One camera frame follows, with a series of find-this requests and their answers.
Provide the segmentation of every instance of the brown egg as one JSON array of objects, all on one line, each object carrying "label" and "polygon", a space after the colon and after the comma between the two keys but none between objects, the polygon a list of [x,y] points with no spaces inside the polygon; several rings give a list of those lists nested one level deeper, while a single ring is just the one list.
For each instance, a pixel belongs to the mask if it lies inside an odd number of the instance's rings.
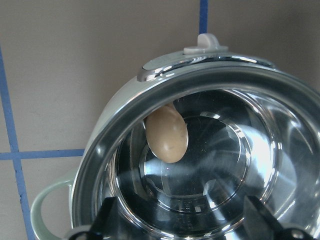
[{"label": "brown egg", "polygon": [[153,154],[166,163],[178,162],[187,151],[187,126],[172,103],[160,107],[147,117],[145,135]]}]

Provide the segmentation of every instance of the pot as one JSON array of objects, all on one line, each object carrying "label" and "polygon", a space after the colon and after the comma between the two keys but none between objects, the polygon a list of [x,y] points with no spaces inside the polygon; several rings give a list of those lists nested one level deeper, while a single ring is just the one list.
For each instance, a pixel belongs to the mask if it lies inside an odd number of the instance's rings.
[{"label": "pot", "polygon": [[[145,119],[172,103],[188,146],[167,163],[151,151]],[[304,82],[201,34],[197,46],[145,64],[106,105],[76,175],[61,183],[72,227],[117,197],[117,239],[246,239],[244,198],[256,196],[281,224],[318,238],[319,113],[320,95]],[[37,236],[45,195],[31,209]]]}]

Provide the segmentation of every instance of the blue line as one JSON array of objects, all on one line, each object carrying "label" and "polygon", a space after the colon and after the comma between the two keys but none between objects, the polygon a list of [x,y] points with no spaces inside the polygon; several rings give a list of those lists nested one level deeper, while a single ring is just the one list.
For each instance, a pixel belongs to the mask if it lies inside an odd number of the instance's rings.
[{"label": "blue line", "polygon": [[[10,95],[8,90],[8,84],[6,79],[5,66],[3,62],[1,48],[0,48],[0,95],[1,95],[1,101],[2,101],[2,107],[3,107],[3,113],[4,113],[6,131],[8,134],[10,150],[12,153],[18,153],[19,152],[18,140],[17,140],[14,116],[11,108]],[[28,237],[28,240],[34,240],[35,235],[31,226],[30,209],[29,209],[24,173],[22,171],[22,166],[21,166],[21,159],[18,157],[15,157],[12,160],[13,160],[13,167],[15,170],[16,185],[18,188],[18,193],[20,195],[20,203],[21,203],[26,235]]]},{"label": "blue line", "polygon": [[20,152],[0,152],[0,160],[20,159],[47,159],[47,158],[67,158],[81,157],[84,149],[65,150],[45,150],[45,151],[20,151]]},{"label": "blue line", "polygon": [[200,0],[199,34],[208,31],[208,0]]}]

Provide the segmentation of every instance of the gray floor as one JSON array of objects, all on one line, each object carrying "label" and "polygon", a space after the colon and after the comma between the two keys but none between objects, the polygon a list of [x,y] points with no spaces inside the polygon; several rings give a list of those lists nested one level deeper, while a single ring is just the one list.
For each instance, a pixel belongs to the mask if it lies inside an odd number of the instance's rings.
[{"label": "gray floor", "polygon": [[[0,47],[19,151],[83,149],[108,100],[147,61],[193,46],[197,0],[0,0]],[[319,0],[209,0],[208,31],[232,52],[267,58],[320,91]],[[11,151],[0,111],[0,153]],[[31,206],[81,157],[22,159]],[[0,239],[28,239],[13,162],[0,160]],[[45,200],[62,237],[68,190]]]}]

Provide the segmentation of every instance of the light green handle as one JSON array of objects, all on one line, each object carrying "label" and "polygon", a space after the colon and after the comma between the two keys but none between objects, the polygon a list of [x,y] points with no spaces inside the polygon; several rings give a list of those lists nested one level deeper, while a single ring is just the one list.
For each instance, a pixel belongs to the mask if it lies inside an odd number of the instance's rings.
[{"label": "light green handle", "polygon": [[31,206],[31,224],[34,234],[39,240],[61,240],[60,237],[53,235],[46,227],[41,214],[41,206],[46,196],[52,191],[61,187],[69,187],[69,203],[71,199],[71,191],[78,169],[69,171],[64,176],[58,178],[53,184],[47,186],[42,192],[36,196]]}]

